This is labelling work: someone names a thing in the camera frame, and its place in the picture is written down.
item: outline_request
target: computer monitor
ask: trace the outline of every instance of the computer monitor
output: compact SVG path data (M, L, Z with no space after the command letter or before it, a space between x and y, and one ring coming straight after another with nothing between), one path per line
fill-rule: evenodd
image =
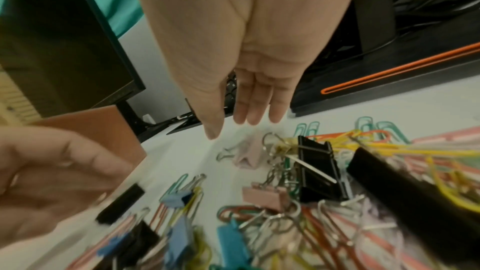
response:
M145 89L94 0L4 0L0 98L22 123Z

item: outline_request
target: pink binder clip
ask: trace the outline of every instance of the pink binder clip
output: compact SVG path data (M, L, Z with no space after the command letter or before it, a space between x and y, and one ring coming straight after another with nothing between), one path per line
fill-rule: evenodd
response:
M241 169L257 169L265 152L262 146L262 135L255 133L247 138L239 147L233 158L233 164Z
M284 187L271 185L261 186L258 182L252 182L251 187L243 187L242 198L244 202L275 210L279 213L285 212L290 206L290 197Z

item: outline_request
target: desk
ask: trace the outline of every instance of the desk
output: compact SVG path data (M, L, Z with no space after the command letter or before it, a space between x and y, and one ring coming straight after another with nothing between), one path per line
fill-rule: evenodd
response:
M251 181L263 181L264 170L240 170L229 160L217 162L217 153L242 140L247 133L274 131L285 137L294 135L297 124L320 122L318 134L352 130L357 118L370 116L378 121L395 123L409 139L480 125L480 76L458 80L422 90L403 93L360 104L329 110L299 118L284 118L271 124L265 116L256 126L236 125L232 118L225 120L220 137L209 141L201 126L166 135L174 126L152 137L142 145L148 156L120 187L123 191L138 181L147 193L131 208L138 211L150 206L149 221L158 206L158 197L182 174L189 173L189 180L204 173L204 197L194 219L194 224L204 227L207 241L217 251L219 244L216 228L217 210L224 205L241 204L241 188ZM55 244L68 243L68 235L82 230L91 222L99 208L90 209L59 225L50 235L14 244L0 251L2 269L24 270L42 257ZM92 232L99 235L97 228ZM91 242L92 233L62 255L45 263L40 269L63 269Z

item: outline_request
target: blue binder clip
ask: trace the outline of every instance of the blue binder clip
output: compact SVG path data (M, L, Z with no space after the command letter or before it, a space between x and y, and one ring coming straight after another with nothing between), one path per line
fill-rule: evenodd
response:
M239 230L237 221L232 218L230 224L218 227L216 233L220 241L221 255L225 268L248 269L252 262L252 255L244 242L244 237Z
M195 254L194 231L190 220L182 215L171 228L168 237L168 251L165 253L165 265L168 269L181 266Z
M192 191L178 191L170 193L161 199L161 203L169 208L183 208L194 196Z

